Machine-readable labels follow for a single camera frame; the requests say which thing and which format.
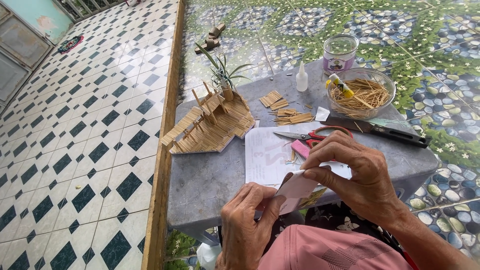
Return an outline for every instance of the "black knife handle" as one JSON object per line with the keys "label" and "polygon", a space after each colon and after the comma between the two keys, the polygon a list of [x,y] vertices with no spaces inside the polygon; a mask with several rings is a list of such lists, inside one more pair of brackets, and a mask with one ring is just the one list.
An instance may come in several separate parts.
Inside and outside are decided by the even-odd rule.
{"label": "black knife handle", "polygon": [[422,138],[418,135],[413,135],[401,130],[379,125],[374,125],[370,133],[387,139],[395,140],[400,143],[411,144],[420,148],[427,148],[428,144],[432,140],[432,137],[430,136]]}

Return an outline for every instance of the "wooden border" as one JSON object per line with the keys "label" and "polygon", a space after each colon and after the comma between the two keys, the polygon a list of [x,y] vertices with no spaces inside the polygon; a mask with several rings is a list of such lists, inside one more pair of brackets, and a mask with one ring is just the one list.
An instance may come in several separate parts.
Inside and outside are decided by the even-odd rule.
{"label": "wooden border", "polygon": [[[168,66],[167,88],[163,104],[160,139],[175,125],[175,110],[177,108],[180,52],[183,35],[183,15],[185,0],[179,0],[177,18],[173,33],[172,50]],[[156,152],[155,174],[152,186],[152,196],[148,210],[148,222],[145,235],[142,270],[163,269],[165,256],[165,240],[167,234],[168,186],[170,184],[171,145],[164,146],[158,140]]]}

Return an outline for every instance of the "sandal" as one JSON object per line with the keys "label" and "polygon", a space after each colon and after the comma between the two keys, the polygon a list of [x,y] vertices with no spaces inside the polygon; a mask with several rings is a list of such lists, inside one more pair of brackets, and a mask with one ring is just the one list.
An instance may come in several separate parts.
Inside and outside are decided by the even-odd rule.
{"label": "sandal", "polygon": [[220,23],[217,27],[212,27],[212,29],[210,29],[210,32],[208,32],[208,38],[217,38],[220,32],[223,31],[223,29],[225,29],[224,23]]}
{"label": "sandal", "polygon": [[[202,44],[202,48],[204,48],[205,50],[208,50],[208,49],[214,48],[218,45],[220,45],[220,42],[218,41],[218,39],[207,38],[205,40],[205,43]],[[195,52],[197,54],[202,53],[202,51],[199,48],[195,48]]]}

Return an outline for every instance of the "jar label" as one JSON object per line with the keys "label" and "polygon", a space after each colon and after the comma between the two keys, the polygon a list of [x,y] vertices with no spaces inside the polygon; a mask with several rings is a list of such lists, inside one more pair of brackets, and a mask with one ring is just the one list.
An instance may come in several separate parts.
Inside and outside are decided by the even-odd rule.
{"label": "jar label", "polygon": [[350,58],[347,61],[343,61],[338,58],[331,58],[328,61],[324,61],[324,70],[330,73],[338,73],[344,70],[348,70],[352,67],[355,57]]}

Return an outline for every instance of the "plastic bowl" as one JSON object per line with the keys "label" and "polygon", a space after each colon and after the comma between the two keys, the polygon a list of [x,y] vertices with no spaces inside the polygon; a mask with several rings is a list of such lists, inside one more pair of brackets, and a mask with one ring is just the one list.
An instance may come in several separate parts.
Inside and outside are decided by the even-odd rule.
{"label": "plastic bowl", "polygon": [[331,96],[330,92],[336,86],[333,83],[330,83],[327,86],[327,96],[328,96],[328,106],[330,110],[336,111],[341,115],[352,118],[352,119],[359,119],[359,120],[368,120],[377,117],[380,115],[385,108],[392,103],[393,98],[395,97],[395,84],[387,75],[383,74],[380,71],[370,68],[353,68],[349,70],[345,70],[343,72],[337,73],[337,76],[342,81],[350,81],[354,79],[366,79],[371,81],[377,81],[379,84],[383,85],[388,93],[390,94],[390,98],[387,102],[375,109],[352,109],[349,107],[342,106],[335,102],[333,97]]}

